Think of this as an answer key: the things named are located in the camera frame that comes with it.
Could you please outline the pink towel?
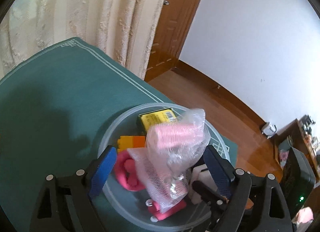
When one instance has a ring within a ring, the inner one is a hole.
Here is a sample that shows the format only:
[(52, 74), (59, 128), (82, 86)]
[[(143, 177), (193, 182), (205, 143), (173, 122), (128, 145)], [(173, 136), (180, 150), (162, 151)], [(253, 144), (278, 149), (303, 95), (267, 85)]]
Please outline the pink towel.
[(144, 184), (138, 179), (135, 160), (127, 150), (117, 155), (114, 173), (118, 183), (128, 191), (141, 191), (145, 189)]

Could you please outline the large mesh bag pink item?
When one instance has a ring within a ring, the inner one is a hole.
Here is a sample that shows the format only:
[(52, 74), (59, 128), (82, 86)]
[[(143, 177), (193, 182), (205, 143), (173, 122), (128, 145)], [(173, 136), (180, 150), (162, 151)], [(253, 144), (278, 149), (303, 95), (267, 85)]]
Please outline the large mesh bag pink item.
[(186, 110), (175, 122), (153, 125), (146, 136), (146, 148), (167, 157), (174, 176), (193, 166), (209, 142), (206, 113), (201, 108)]

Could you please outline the orange yellow toy block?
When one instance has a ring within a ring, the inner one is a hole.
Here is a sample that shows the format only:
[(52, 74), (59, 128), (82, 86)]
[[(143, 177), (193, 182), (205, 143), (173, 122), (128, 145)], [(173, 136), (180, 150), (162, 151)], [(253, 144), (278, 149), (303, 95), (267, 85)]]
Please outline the orange yellow toy block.
[(145, 136), (120, 136), (117, 146), (117, 153), (130, 148), (145, 147)]

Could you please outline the green box yellow label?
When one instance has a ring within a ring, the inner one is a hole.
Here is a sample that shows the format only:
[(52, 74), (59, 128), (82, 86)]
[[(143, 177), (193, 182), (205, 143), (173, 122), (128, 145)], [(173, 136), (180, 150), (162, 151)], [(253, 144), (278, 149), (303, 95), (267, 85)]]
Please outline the green box yellow label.
[(137, 117), (137, 126), (143, 134), (146, 134), (148, 129), (153, 125), (175, 122), (177, 120), (178, 117), (172, 108), (162, 108), (160, 110), (139, 114)]

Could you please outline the clear plastic bowl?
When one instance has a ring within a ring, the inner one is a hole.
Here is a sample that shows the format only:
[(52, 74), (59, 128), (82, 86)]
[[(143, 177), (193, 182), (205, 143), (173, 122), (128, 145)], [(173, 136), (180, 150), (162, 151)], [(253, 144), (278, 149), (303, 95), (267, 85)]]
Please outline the clear plastic bowl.
[(124, 112), (117, 112), (110, 120), (99, 145), (101, 154), (109, 145), (115, 145), (122, 134), (137, 134), (138, 115), (155, 110), (171, 108), (177, 114), (180, 124), (197, 125), (203, 132), (202, 140), (184, 149), (149, 148), (152, 140), (148, 139), (146, 147), (131, 149), (130, 155), (138, 162), (138, 176), (142, 178), (146, 188), (140, 191), (126, 190), (111, 172), (103, 186), (102, 193), (115, 211), (124, 218), (110, 228), (111, 231), (204, 231), (209, 224), (210, 208), (204, 203), (193, 204), (187, 202), (186, 208), (163, 221), (152, 222), (145, 202), (147, 199), (158, 199), (160, 210), (168, 210), (186, 198), (190, 168), (204, 153), (204, 147), (213, 143), (219, 155), (229, 159), (228, 151), (222, 137), (216, 129), (206, 121), (203, 109), (186, 107), (172, 103), (147, 103), (135, 106)]

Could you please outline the cream embroidered curtain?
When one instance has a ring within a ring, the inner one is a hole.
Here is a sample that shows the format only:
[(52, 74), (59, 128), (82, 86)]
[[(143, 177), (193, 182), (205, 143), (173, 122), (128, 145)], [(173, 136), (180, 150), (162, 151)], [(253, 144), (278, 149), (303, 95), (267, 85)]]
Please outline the cream embroidered curtain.
[(1, 21), (1, 75), (78, 37), (144, 78), (164, 0), (15, 0)]

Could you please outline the wooden door frame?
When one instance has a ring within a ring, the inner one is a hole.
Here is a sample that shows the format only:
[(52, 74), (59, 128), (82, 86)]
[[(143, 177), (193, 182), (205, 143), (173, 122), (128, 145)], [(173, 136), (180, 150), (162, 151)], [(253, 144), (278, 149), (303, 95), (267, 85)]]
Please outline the wooden door frame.
[(200, 0), (164, 0), (144, 80), (175, 67)]

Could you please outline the white sponge block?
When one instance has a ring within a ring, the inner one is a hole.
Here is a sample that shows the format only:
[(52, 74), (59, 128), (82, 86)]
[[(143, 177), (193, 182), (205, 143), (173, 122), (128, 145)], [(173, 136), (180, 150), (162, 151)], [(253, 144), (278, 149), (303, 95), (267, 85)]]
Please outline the white sponge block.
[(193, 205), (197, 205), (202, 201), (202, 189), (205, 187), (216, 188), (208, 167), (206, 164), (202, 164), (194, 167), (191, 171), (188, 197)]

